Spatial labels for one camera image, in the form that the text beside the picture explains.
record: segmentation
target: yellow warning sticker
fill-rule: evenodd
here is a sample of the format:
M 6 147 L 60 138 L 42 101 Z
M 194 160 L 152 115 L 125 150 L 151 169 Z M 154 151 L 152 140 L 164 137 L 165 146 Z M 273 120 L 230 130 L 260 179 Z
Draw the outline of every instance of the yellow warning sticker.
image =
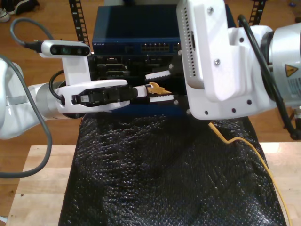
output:
M 299 68 L 291 65 L 285 65 L 285 71 L 287 78 L 294 74 Z

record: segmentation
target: black bubble wrap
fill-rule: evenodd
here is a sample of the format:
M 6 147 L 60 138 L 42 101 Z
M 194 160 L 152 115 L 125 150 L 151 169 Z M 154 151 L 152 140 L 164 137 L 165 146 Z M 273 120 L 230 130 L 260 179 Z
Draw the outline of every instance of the black bubble wrap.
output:
M 248 118 L 215 121 L 264 156 Z M 86 115 L 59 226 L 286 225 L 253 150 L 192 117 Z

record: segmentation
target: blue network switch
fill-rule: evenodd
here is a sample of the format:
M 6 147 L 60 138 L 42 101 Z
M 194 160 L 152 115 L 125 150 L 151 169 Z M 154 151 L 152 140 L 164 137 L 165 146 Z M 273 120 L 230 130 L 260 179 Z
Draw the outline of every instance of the blue network switch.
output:
M 173 55 L 181 45 L 176 5 L 99 7 L 92 43 L 99 56 Z

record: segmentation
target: yellow cable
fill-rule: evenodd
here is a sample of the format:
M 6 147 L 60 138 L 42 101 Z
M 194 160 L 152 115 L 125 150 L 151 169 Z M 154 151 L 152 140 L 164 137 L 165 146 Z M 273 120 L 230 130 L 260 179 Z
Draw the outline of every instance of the yellow cable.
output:
M 256 148 L 255 148 L 250 142 L 248 142 L 247 140 L 245 140 L 245 139 L 243 139 L 243 138 L 241 138 L 241 137 L 235 137 L 235 138 L 232 138 L 231 140 L 226 140 L 226 139 L 223 137 L 223 135 L 218 131 L 218 129 L 217 129 L 212 123 L 209 123 L 209 127 L 214 131 L 214 133 L 216 133 L 216 135 L 217 135 L 224 143 L 230 144 L 230 143 L 232 143 L 232 142 L 234 142 L 234 141 L 236 141 L 236 140 L 240 140 L 240 141 L 245 142 L 247 145 L 249 145 L 249 146 L 253 149 L 253 151 L 255 151 L 256 155 L 258 156 L 258 158 L 259 158 L 260 161 L 262 162 L 262 164 L 263 164 L 265 170 L 267 171 L 269 177 L 271 178 L 272 182 L 273 182 L 274 185 L 275 185 L 275 188 L 276 188 L 276 190 L 277 190 L 277 192 L 278 192 L 278 194 L 279 194 L 279 196 L 280 196 L 280 199 L 281 199 L 281 201 L 282 201 L 282 203 L 283 203 L 283 205 L 284 205 L 284 209 L 285 209 L 285 211 L 286 211 L 286 215 L 287 215 L 287 218 L 288 218 L 288 224 L 289 224 L 289 226 L 292 226 L 292 222 L 291 222 L 291 219 L 290 219 L 290 215 L 289 215 L 289 212 L 288 212 L 286 203 L 284 202 L 284 199 L 283 199 L 282 194 L 281 194 L 281 192 L 280 192 L 280 189 L 278 188 L 278 185 L 276 184 L 275 180 L 273 179 L 273 176 L 272 176 L 272 174 L 271 174 L 271 172 L 270 172 L 270 170 L 269 170 L 267 164 L 265 164 L 263 158 L 260 156 L 260 154 L 258 153 L 258 151 L 256 150 Z

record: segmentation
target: gray cable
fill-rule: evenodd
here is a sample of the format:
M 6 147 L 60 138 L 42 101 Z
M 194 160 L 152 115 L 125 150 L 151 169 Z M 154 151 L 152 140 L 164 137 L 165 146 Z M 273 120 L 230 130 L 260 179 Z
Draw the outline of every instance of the gray cable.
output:
M 25 83 L 25 80 L 22 76 L 22 74 L 20 73 L 19 69 L 14 65 L 14 63 L 7 59 L 5 56 L 1 55 L 0 54 L 0 58 L 2 60 L 4 60 L 14 71 L 15 73 L 17 74 L 23 88 L 24 88 L 24 91 L 28 97 L 28 100 L 29 100 L 29 103 L 32 105 L 32 108 L 33 108 L 33 111 L 35 112 L 35 114 L 37 115 L 43 129 L 44 129 L 44 132 L 46 133 L 47 135 L 47 149 L 46 149 L 46 154 L 45 154 L 45 157 L 44 159 L 42 160 L 42 162 L 40 163 L 39 166 L 37 166 L 36 168 L 34 169 L 31 169 L 29 171 L 25 171 L 25 172 L 19 172 L 19 173 L 5 173 L 5 172 L 0 172 L 0 178 L 24 178 L 24 177 L 28 177 L 28 176 L 31 176 L 37 172 L 39 172 L 41 169 L 43 169 L 45 167 L 45 165 L 47 164 L 49 158 L 50 158 L 50 154 L 51 154 L 51 147 L 52 147 L 52 137 L 51 137 L 51 133 L 49 131 L 49 128 L 47 126 L 47 124 L 45 123 L 42 115 L 40 114 L 33 98 L 32 98 L 32 95 L 30 94 L 30 91 L 29 89 L 27 88 L 27 85 Z
M 19 22 L 29 22 L 31 24 L 34 24 L 36 26 L 38 26 L 46 35 L 47 37 L 52 40 L 53 39 L 53 36 L 51 35 L 51 33 L 47 30 L 46 27 L 44 27 L 42 24 L 40 24 L 39 22 L 35 21 L 35 20 L 32 20 L 30 18 L 26 18 L 26 17 L 21 17 L 21 18 L 18 18 L 18 19 L 15 19 L 12 23 L 11 23 L 11 26 L 10 26 L 10 34 L 11 36 L 13 37 L 13 39 L 21 46 L 25 46 L 25 41 L 21 41 L 15 34 L 15 26 L 17 23 Z

